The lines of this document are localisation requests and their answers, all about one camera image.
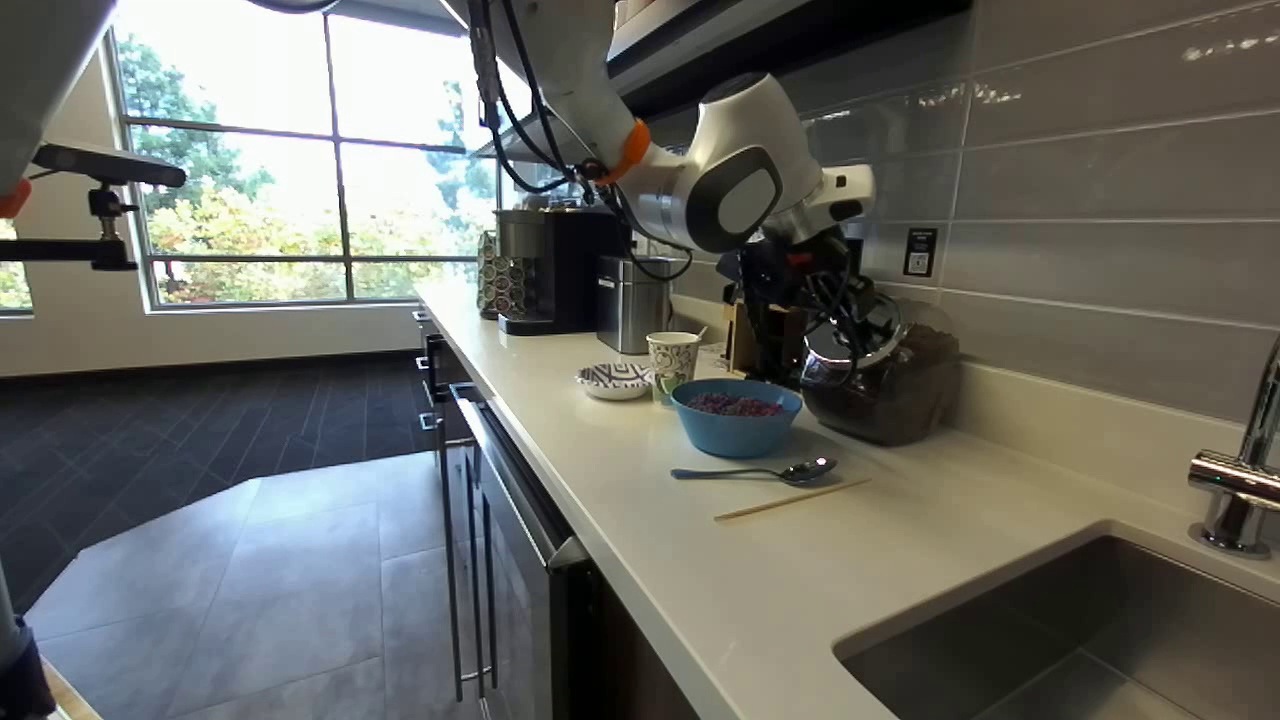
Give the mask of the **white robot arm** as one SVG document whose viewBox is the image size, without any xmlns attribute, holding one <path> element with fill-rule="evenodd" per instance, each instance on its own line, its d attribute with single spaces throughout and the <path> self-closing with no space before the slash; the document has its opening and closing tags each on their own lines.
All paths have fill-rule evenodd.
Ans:
<svg viewBox="0 0 1280 720">
<path fill-rule="evenodd" d="M 857 342 L 857 273 L 839 208 L 872 198 L 867 166 L 822 166 L 771 73 L 723 79 L 672 148 L 613 86 L 613 0 L 445 0 L 466 23 L 495 160 L 514 148 L 613 198 L 632 229 L 700 253 L 780 239 L 826 253 L 808 310 Z"/>
</svg>

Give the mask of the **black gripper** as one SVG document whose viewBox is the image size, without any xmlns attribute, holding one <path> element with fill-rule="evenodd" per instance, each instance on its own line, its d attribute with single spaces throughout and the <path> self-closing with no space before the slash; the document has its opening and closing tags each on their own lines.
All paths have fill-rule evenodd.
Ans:
<svg viewBox="0 0 1280 720">
<path fill-rule="evenodd" d="M 786 313 L 812 313 L 836 330 L 845 348 L 857 348 L 857 299 L 866 277 L 857 253 L 839 229 L 826 229 L 808 239 L 769 229 L 756 245 L 737 253 L 739 291 L 756 342 L 778 353 L 786 344 Z"/>
</svg>

